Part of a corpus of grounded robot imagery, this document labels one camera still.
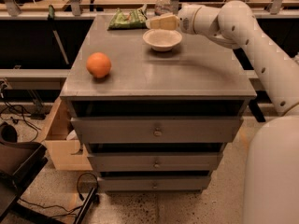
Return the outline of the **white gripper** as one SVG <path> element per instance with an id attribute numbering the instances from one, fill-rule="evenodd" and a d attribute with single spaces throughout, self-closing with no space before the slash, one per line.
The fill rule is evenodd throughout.
<path id="1" fill-rule="evenodd" d="M 146 20 L 146 26 L 149 29 L 176 30 L 179 28 L 183 33 L 190 35 L 198 35 L 199 32 L 195 29 L 196 16 L 201 6 L 183 4 L 178 11 L 178 17 L 173 14 L 164 14 L 155 16 Z"/>

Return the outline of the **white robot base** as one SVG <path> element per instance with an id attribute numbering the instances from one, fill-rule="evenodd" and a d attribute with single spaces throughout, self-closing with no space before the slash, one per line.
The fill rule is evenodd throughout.
<path id="1" fill-rule="evenodd" d="M 266 123 L 251 140 L 242 224 L 299 224 L 299 118 Z"/>

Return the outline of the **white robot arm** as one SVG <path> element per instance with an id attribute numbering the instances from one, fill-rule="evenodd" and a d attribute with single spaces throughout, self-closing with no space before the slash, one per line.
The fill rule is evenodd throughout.
<path id="1" fill-rule="evenodd" d="M 177 15 L 155 16 L 146 26 L 180 29 L 226 48 L 243 49 L 278 114 L 299 114 L 299 64 L 262 30 L 247 4 L 237 0 L 221 8 L 185 4 Z"/>

